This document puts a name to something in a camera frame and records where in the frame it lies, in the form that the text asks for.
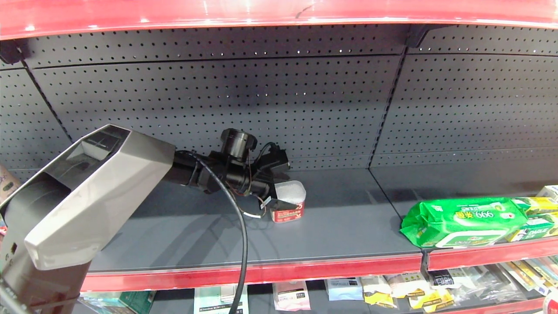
perforated metal panel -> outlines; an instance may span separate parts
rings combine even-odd
[[[558,30],[456,25],[430,31],[410,54],[558,55]]]
[[[115,123],[202,154],[229,127],[320,167],[366,167],[399,56],[213,60],[37,69],[72,138]],[[314,161],[294,162],[300,168]]]
[[[7,64],[0,61],[0,71],[8,70],[8,69],[18,69],[18,68],[23,68],[23,64],[21,64],[21,62],[17,62],[14,64]]]
[[[382,154],[373,159],[375,166],[452,164],[515,159],[542,159],[558,155],[557,147],[492,150],[442,151],[435,153]]]
[[[40,169],[15,169],[15,170],[10,170],[10,172],[16,177],[18,178],[21,183],[29,180],[31,177],[33,177],[34,174],[36,174]]]
[[[407,56],[377,153],[558,146],[557,72],[553,57]]]
[[[185,28],[29,39],[33,67],[135,61],[400,54],[407,25]]]
[[[70,145],[24,69],[0,72],[0,162],[40,168]]]

green wet wipes package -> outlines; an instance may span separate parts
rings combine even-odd
[[[527,222],[510,198],[437,199],[414,205],[401,232],[421,248],[494,243]]]

robotic arm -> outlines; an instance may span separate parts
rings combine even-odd
[[[0,204],[8,226],[0,305],[17,314],[71,314],[91,260],[160,180],[220,190],[199,160],[240,195],[255,194],[272,210],[296,208],[275,192],[288,180],[285,150],[268,143],[269,153],[250,163],[254,136],[227,129],[221,140],[221,152],[201,156],[106,125],[71,145]]]

red shelf edge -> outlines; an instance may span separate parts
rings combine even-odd
[[[526,311],[533,311],[542,309],[544,298],[536,298],[526,301],[503,303],[498,305],[469,308],[466,310],[458,310],[451,312],[444,312],[444,314],[505,314],[505,313],[519,313]]]
[[[361,277],[412,273],[420,270],[422,254],[402,254],[376,258],[304,261],[249,265],[247,284],[281,281]],[[146,270],[136,272],[89,273],[82,292],[170,290],[220,286],[238,281],[239,266]]]
[[[483,248],[435,250],[428,253],[428,270],[503,263],[558,254],[558,237],[502,243]]]
[[[153,28],[450,23],[558,28],[553,0],[0,0],[0,40]]]

shelf bracket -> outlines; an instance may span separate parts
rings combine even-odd
[[[429,31],[452,26],[450,24],[412,24],[405,45],[409,48],[418,48]]]
[[[14,64],[23,60],[23,55],[18,50],[16,41],[0,41],[0,60],[7,64]]]

